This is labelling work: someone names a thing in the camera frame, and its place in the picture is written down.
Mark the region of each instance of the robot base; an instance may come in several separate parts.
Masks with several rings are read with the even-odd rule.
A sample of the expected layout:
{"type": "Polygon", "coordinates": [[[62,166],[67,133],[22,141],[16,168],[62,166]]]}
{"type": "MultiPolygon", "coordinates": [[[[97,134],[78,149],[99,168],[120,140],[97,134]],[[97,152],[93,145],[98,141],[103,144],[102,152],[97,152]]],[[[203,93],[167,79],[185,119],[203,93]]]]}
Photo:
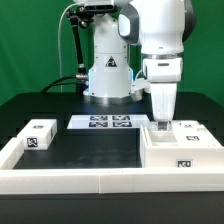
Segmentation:
{"type": "Polygon", "coordinates": [[[125,96],[125,97],[97,97],[90,95],[88,90],[84,91],[84,100],[88,102],[93,103],[99,103],[99,104],[125,104],[128,102],[133,101],[131,96],[125,96]]]}

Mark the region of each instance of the white box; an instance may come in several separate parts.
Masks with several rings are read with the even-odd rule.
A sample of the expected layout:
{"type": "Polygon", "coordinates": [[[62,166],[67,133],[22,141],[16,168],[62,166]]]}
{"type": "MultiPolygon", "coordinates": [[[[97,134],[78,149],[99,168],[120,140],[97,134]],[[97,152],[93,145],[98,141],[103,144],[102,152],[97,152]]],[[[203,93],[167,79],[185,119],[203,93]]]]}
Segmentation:
{"type": "Polygon", "coordinates": [[[142,167],[223,167],[224,147],[197,121],[172,121],[167,131],[141,127],[140,157],[142,167]]]}
{"type": "Polygon", "coordinates": [[[56,133],[55,119],[33,119],[17,137],[23,139],[24,149],[48,149],[56,133]]]}

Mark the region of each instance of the white block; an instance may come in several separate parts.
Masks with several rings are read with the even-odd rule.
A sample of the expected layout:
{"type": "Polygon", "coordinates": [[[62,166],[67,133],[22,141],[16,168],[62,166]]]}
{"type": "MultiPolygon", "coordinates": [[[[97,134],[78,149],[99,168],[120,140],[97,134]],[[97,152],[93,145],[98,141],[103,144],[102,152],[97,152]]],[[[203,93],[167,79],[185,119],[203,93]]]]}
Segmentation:
{"type": "Polygon", "coordinates": [[[98,193],[99,177],[74,170],[0,171],[0,195],[98,193]]]}
{"type": "Polygon", "coordinates": [[[23,153],[23,140],[21,138],[12,138],[0,151],[0,170],[13,169],[23,153]]]}
{"type": "Polygon", "coordinates": [[[18,134],[23,139],[24,149],[48,149],[57,133],[55,119],[33,119],[18,134]]]}

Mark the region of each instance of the cable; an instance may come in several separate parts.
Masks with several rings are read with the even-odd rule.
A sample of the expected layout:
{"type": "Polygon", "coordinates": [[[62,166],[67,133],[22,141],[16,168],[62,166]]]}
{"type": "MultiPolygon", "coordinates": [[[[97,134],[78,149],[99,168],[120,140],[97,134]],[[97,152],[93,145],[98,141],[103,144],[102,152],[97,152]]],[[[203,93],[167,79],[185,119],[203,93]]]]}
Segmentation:
{"type": "Polygon", "coordinates": [[[43,88],[41,90],[41,93],[46,93],[48,91],[48,89],[50,89],[52,86],[55,86],[56,84],[57,85],[60,85],[58,83],[62,82],[62,81],[65,81],[65,80],[68,80],[68,79],[75,79],[76,77],[74,75],[72,76],[66,76],[66,77],[62,77],[60,79],[57,79],[55,80],[54,82],[52,82],[50,85],[46,86],[45,88],[43,88]]]}
{"type": "Polygon", "coordinates": [[[135,76],[135,80],[138,79],[139,75],[142,73],[142,70],[140,70],[137,75],[135,76]]]}
{"type": "Polygon", "coordinates": [[[62,13],[61,15],[61,18],[60,18],[60,21],[59,21],[59,25],[58,25],[58,57],[59,57],[59,73],[60,73],[60,78],[63,77],[62,75],[62,56],[61,56],[61,26],[62,26],[62,20],[63,20],[63,17],[65,15],[65,13],[72,7],[74,6],[78,6],[78,5],[83,5],[84,2],[80,2],[80,3],[74,3],[74,4],[71,4],[69,5],[65,10],[64,12],[62,13]]]}

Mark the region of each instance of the white platform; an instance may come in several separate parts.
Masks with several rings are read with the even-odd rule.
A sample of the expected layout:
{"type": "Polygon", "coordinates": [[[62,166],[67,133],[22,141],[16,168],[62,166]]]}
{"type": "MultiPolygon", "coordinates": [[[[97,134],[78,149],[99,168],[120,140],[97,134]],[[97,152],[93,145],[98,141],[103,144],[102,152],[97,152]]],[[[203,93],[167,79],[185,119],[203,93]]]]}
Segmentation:
{"type": "Polygon", "coordinates": [[[224,148],[204,126],[173,121],[158,132],[156,123],[147,124],[141,127],[144,168],[13,170],[24,150],[14,138],[0,152],[0,194],[224,191],[224,148]]]}

